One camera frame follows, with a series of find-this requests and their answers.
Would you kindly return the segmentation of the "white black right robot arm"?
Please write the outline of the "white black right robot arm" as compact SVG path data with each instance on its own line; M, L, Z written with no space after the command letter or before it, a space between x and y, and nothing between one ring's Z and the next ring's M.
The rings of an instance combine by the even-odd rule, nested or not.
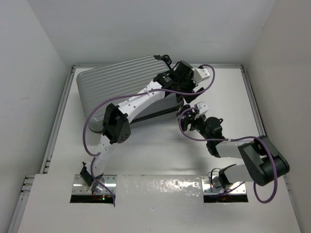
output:
M288 161L264 135L227 139L223 136L223 119L206 117L197 108L188 107L177 116L181 131L197 131L212 156L242 159L241 165L233 164L219 170L218 176L212 179L218 187L227 188L235 182L265 186L290 171Z

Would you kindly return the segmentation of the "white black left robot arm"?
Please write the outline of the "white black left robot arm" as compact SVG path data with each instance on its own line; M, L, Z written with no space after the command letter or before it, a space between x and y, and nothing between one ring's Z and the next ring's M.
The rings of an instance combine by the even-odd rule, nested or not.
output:
M213 74L203 66L194 68L190 64L180 61L174 69L154 74L151 80L142 90L135 94L120 96L123 101L113 104L117 97L111 98L99 104L87 117L92 115L103 105L106 106L103 128L97 152L92 153L87 145L86 152L92 156L92 160L83 165L80 176L88 187L104 184L100 181L104 168L111 157L115 144L125 142L131 135L130 124L134 118L155 102L166 98L170 94L176 94L187 103L205 92L204 88L195 91L195 88Z

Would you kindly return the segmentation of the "grey suitcase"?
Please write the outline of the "grey suitcase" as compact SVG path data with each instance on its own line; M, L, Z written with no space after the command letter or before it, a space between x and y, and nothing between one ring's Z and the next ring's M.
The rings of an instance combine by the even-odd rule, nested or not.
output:
M81 72L76 82L84 115L87 117L97 105L112 97L139 92L157 74L168 71L171 63L166 54L149 55ZM133 126L170 119L182 105L176 94L169 94L135 117Z

